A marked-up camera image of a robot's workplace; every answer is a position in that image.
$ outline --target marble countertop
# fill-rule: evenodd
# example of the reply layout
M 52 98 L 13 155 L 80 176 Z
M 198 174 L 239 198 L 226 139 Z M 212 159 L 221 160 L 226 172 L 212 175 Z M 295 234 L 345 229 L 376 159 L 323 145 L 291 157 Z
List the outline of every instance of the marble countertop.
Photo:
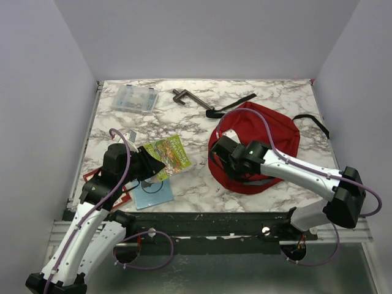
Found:
M 160 91 L 151 114 L 121 112 L 111 103 L 121 85 L 153 87 Z M 192 166 L 170 178 L 174 201 L 146 208 L 155 212 L 266 212 L 287 211 L 293 206 L 304 206 L 319 199 L 312 192 L 292 183 L 281 182 L 255 195 L 243 195 L 223 188 L 208 169 L 208 140 L 218 120 L 205 117 L 205 109 L 190 99 L 185 106 L 174 103 L 173 89 L 187 89 L 201 100 L 221 109 L 234 101 L 256 93 L 251 101 L 276 110 L 292 118 L 310 113 L 320 118 L 308 80 L 282 81 L 218 81 L 218 80 L 121 80 L 105 81 L 95 119 L 89 136 L 85 158 L 79 175 L 73 206 L 84 184 L 82 175 L 102 165 L 104 152 L 112 144 L 111 127 L 125 133 L 136 131 L 137 146 L 178 134 Z M 296 120 L 301 140 L 298 158 L 312 164 L 334 168 L 330 145 L 320 129 L 310 119 Z M 120 207 L 136 211 L 133 201 Z

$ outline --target metal clamp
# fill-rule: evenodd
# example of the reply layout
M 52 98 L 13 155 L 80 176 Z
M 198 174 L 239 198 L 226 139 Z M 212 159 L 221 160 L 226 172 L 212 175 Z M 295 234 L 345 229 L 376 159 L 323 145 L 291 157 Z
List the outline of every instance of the metal clamp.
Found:
M 173 97 L 173 101 L 178 104 L 185 105 L 185 102 L 182 101 L 181 99 L 184 98 L 184 96 L 188 96 L 189 98 L 191 98 L 193 101 L 195 101 L 196 103 L 198 103 L 200 106 L 204 107 L 205 109 L 214 110 L 214 107 L 209 106 L 207 103 L 202 101 L 196 95 L 193 95 L 188 90 L 182 90 L 181 92 L 179 92 L 178 90 L 174 89 L 173 93 L 176 94 L 176 96 Z

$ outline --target book cover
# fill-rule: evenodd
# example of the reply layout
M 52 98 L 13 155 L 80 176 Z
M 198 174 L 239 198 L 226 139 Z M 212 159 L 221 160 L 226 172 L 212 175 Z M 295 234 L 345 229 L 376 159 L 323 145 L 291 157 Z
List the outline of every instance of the book cover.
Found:
M 166 165 L 156 176 L 159 181 L 164 181 L 191 165 L 178 135 L 152 142 L 144 147 L 151 156 Z

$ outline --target gray wall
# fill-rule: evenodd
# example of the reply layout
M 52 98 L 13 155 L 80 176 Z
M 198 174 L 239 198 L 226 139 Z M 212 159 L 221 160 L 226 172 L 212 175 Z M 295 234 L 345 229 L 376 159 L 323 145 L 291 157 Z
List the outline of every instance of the gray wall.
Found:
M 315 81 L 340 166 L 351 165 L 383 199 L 368 220 L 392 288 L 392 1 L 361 0 Z M 364 210 L 375 208 L 371 194 Z
M 314 78 L 358 0 L 55 0 L 98 80 Z
M 29 293 L 69 193 L 96 82 L 52 0 L 0 9 L 0 292 Z

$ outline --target purple cable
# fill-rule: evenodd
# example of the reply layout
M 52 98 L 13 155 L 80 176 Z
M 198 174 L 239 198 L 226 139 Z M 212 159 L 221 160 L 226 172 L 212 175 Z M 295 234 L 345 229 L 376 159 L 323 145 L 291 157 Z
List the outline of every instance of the purple cable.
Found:
M 137 265 L 128 265 L 128 264 L 126 264 L 126 263 L 121 263 L 121 262 L 119 262 L 118 259 L 117 259 L 117 256 L 116 256 L 116 252 L 113 251 L 113 257 L 115 258 L 116 263 L 118 263 L 118 264 L 120 264 L 120 265 L 122 265 L 122 266 L 125 266 L 125 267 L 127 267 L 127 268 L 133 268 L 133 269 L 135 269 L 135 270 L 142 270 L 142 271 L 154 271 L 154 270 L 158 270 L 159 268 L 163 268 L 164 266 L 167 266 L 167 265 L 171 262 L 171 260 L 173 259 L 173 256 L 174 256 L 174 244 L 173 244 L 172 239 L 171 239 L 166 233 L 161 232 L 161 231 L 153 231 L 153 232 L 151 232 L 151 231 L 145 231 L 145 232 L 141 232 L 141 233 L 134 234 L 134 235 L 132 235 L 131 237 L 125 238 L 124 240 L 122 240 L 122 242 L 125 242 L 125 241 L 128 241 L 128 240 L 130 240 L 130 239 L 139 237 L 139 236 L 141 236 L 141 235 L 146 235 L 146 234 L 151 234 L 151 233 L 157 233 L 157 234 L 160 234 L 160 235 L 164 235 L 164 236 L 169 240 L 171 251 L 170 251 L 170 256 L 169 256 L 169 258 L 166 260 L 166 262 L 164 262 L 164 263 L 161 264 L 161 265 L 153 266 L 153 267 L 151 267 L 151 268 L 144 268 L 144 267 L 137 266 Z
M 335 229 L 335 233 L 336 233 L 336 247 L 334 252 L 332 253 L 332 255 L 330 257 L 328 257 L 326 260 L 322 261 L 322 262 L 317 262 L 317 263 L 300 263 L 300 262 L 296 262 L 294 260 L 291 260 L 287 257 L 287 255 L 285 255 L 285 253 L 281 250 L 281 254 L 283 254 L 284 257 L 287 258 L 287 261 L 294 263 L 296 265 L 300 265 L 300 266 L 307 266 L 307 267 L 312 267 L 312 266 L 319 266 L 319 265 L 324 265 L 328 262 L 330 262 L 338 253 L 340 247 L 341 247 L 341 239 L 339 237 L 339 233 L 337 232 L 337 227 L 334 224 L 331 224 L 333 226 L 333 228 Z
M 116 133 L 117 135 L 120 136 L 121 140 L 124 142 L 125 144 L 125 148 L 127 151 L 127 165 L 125 166 L 125 170 L 124 170 L 124 174 L 122 175 L 121 179 L 119 180 L 118 184 L 113 188 L 113 190 L 111 190 L 108 195 L 106 195 L 103 199 L 101 199 L 100 202 L 98 202 L 93 208 L 90 209 L 90 211 L 88 213 L 86 213 L 85 216 L 83 216 L 79 223 L 77 224 L 77 227 L 81 227 L 81 225 L 87 220 L 87 218 L 99 207 L 101 207 L 103 205 L 103 203 L 108 200 L 123 184 L 128 171 L 129 171 L 129 166 L 130 166 L 130 150 L 129 150 L 129 146 L 127 143 L 127 140 L 124 138 L 124 136 L 122 135 L 122 133 L 120 133 L 118 130 L 116 129 L 110 129 L 109 130 L 109 134 L 111 136 L 111 138 L 113 139 L 115 136 L 113 135 L 113 132 Z M 64 245 L 59 257 L 57 258 L 57 262 L 55 263 L 55 265 L 52 268 L 52 271 L 57 271 L 58 266 L 61 263 L 61 260 L 64 258 L 72 240 L 75 238 L 76 233 L 78 232 L 78 230 L 72 230 L 71 235 L 69 236 L 66 244 Z M 50 286 L 50 282 L 53 279 L 54 274 L 50 274 L 49 278 L 45 284 L 45 288 L 43 289 L 43 294 L 47 294 L 49 291 L 49 286 Z
M 270 127 L 268 126 L 268 123 L 267 123 L 267 121 L 265 120 L 264 116 L 262 116 L 259 112 L 255 111 L 255 110 L 253 110 L 253 109 L 249 109 L 249 108 L 236 108 L 236 109 L 234 109 L 234 110 L 232 110 L 232 111 L 226 113 L 225 115 L 223 115 L 223 117 L 222 117 L 222 118 L 220 119 L 220 121 L 219 121 L 218 126 L 216 127 L 216 137 L 219 139 L 219 131 L 220 131 L 221 124 L 222 124 L 222 121 L 224 120 L 224 118 L 225 118 L 227 115 L 229 115 L 230 113 L 233 113 L 233 112 L 236 112 L 236 111 L 241 111 L 241 110 L 246 110 L 246 111 L 253 112 L 253 113 L 255 113 L 255 114 L 263 121 L 264 126 L 265 126 L 265 129 L 266 129 L 267 134 L 268 134 L 269 143 L 270 143 L 270 145 L 271 145 L 271 147 L 272 147 L 272 150 L 274 151 L 274 153 L 275 153 L 280 159 L 286 161 L 287 158 L 284 157 L 283 155 L 281 155 L 280 152 L 279 152 L 279 151 L 276 149 L 276 147 L 275 147 L 274 141 L 273 141 L 273 139 L 272 139 Z M 307 166 L 305 166 L 305 165 L 299 164 L 299 163 L 297 163 L 297 162 L 293 162 L 293 161 L 291 161 L 291 160 L 288 160 L 287 162 L 290 163 L 290 164 L 292 164 L 292 165 L 294 165 L 294 166 L 296 166 L 296 167 L 302 168 L 303 170 L 306 170 L 306 171 L 308 171 L 308 172 L 315 173 L 316 175 L 324 176 L 324 177 L 326 177 L 326 178 L 328 177 L 328 174 L 327 174 L 327 173 L 324 173 L 324 172 L 322 172 L 322 171 L 314 170 L 314 169 L 311 168 L 311 167 L 307 167 Z M 370 192 L 371 194 L 374 195 L 374 197 L 376 198 L 376 200 L 377 200 L 377 202 L 378 202 L 377 208 L 376 208 L 374 211 L 370 212 L 370 213 L 361 214 L 361 215 L 360 215 L 361 217 L 373 216 L 373 215 L 375 215 L 376 213 L 378 213 L 378 212 L 381 210 L 381 207 L 382 207 L 382 200 L 381 200 L 380 196 L 379 196 L 374 190 L 372 190 L 372 189 L 370 189 L 370 188 L 368 188 L 368 187 L 366 187 L 366 186 L 364 186 L 364 185 L 362 185 L 362 184 L 360 184 L 360 183 L 357 183 L 356 181 L 352 181 L 351 179 L 346 179 L 346 178 L 343 178 L 343 177 L 341 177 L 341 176 L 334 176 L 334 175 L 331 175 L 330 178 L 331 178 L 331 179 L 337 179 L 337 180 L 339 180 L 339 181 L 347 182 L 347 183 L 352 184 L 352 185 L 354 185 L 354 186 L 360 187 L 360 188 L 362 188 L 362 189 L 364 189 L 364 190 L 366 190 L 366 191 L 368 191 L 368 192 Z

